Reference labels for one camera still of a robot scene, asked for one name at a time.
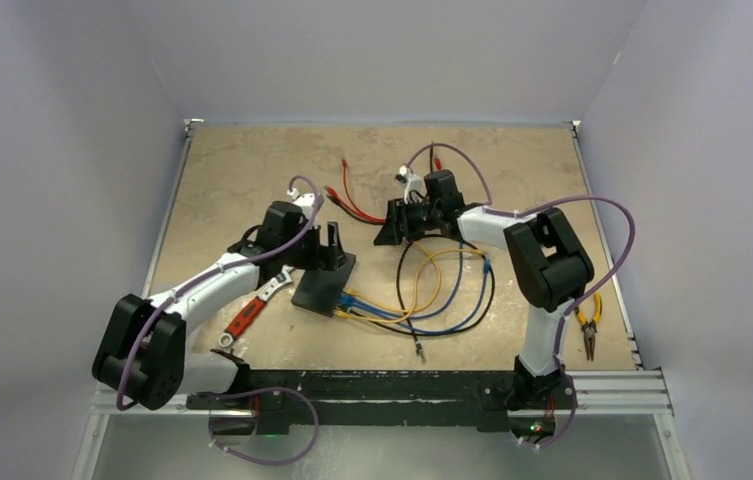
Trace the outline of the yellow handled pliers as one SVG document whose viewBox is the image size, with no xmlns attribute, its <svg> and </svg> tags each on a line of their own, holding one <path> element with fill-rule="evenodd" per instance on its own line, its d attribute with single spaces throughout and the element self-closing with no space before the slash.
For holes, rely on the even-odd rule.
<svg viewBox="0 0 753 480">
<path fill-rule="evenodd" d="M 583 335 L 586 360 L 589 362 L 593 362 L 595 360 L 597 327 L 602 319 L 604 307 L 603 298 L 600 293 L 594 293 L 592 299 L 594 304 L 594 311 L 590 318 L 585 315 L 580 307 L 577 307 L 575 309 L 575 316 L 580 324 Z"/>
</svg>

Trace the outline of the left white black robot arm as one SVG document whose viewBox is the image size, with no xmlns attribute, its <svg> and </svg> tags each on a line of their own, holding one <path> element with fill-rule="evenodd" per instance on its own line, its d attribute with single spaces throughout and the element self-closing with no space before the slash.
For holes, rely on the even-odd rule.
<svg viewBox="0 0 753 480">
<path fill-rule="evenodd" d="M 211 393 L 224 408 L 249 399 L 250 382 L 233 356 L 196 353 L 190 337 L 223 307 L 249 296 L 286 267 L 336 270 L 346 263 L 338 226 L 321 244 L 317 215 L 323 199 L 305 194 L 275 201 L 253 240 L 242 239 L 188 280 L 148 298 L 135 294 L 115 305 L 93 360 L 92 375 L 114 389 L 120 411 L 156 410 L 178 394 Z"/>
</svg>

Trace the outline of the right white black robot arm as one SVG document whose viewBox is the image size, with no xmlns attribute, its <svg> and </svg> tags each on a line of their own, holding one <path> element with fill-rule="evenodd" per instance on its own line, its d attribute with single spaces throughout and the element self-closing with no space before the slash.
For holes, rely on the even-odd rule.
<svg viewBox="0 0 753 480">
<path fill-rule="evenodd" d="M 402 167 L 396 178 L 404 193 L 388 202 L 374 245 L 400 245 L 437 232 L 506 251 L 530 305 L 513 392 L 525 406 L 540 405 L 551 396 L 558 371 L 559 320 L 594 277 L 593 264 L 567 217 L 558 208 L 496 213 L 480 203 L 468 204 L 449 170 L 421 177 Z"/>
</svg>

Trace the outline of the black network switch box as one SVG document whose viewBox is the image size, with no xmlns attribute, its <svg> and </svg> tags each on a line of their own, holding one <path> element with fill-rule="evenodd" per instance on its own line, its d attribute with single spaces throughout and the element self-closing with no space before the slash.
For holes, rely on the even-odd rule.
<svg viewBox="0 0 753 480">
<path fill-rule="evenodd" d="M 337 270 L 309 270 L 301 277 L 291 304 L 311 313 L 332 317 L 347 286 L 357 257 L 346 254 L 346 263 Z"/>
</svg>

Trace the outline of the red handled adjustable wrench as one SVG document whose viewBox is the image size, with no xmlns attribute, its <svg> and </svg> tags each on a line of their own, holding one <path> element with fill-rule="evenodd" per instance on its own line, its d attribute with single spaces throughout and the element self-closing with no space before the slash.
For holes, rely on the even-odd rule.
<svg viewBox="0 0 753 480">
<path fill-rule="evenodd" d="M 270 299 L 283 287 L 293 283 L 292 271 L 292 267 L 284 266 L 279 274 L 268 280 L 241 308 L 218 337 L 217 345 L 220 348 L 231 348 L 263 311 Z"/>
</svg>

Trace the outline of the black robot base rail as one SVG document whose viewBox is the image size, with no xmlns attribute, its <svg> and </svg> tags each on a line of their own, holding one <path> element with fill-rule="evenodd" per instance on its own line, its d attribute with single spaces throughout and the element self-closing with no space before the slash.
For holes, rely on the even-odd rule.
<svg viewBox="0 0 753 480">
<path fill-rule="evenodd" d="M 553 413 L 573 404 L 570 379 L 517 371 L 246 370 L 223 394 L 199 393 L 190 410 L 254 414 L 256 433 L 294 425 L 473 427 L 550 436 Z"/>
</svg>

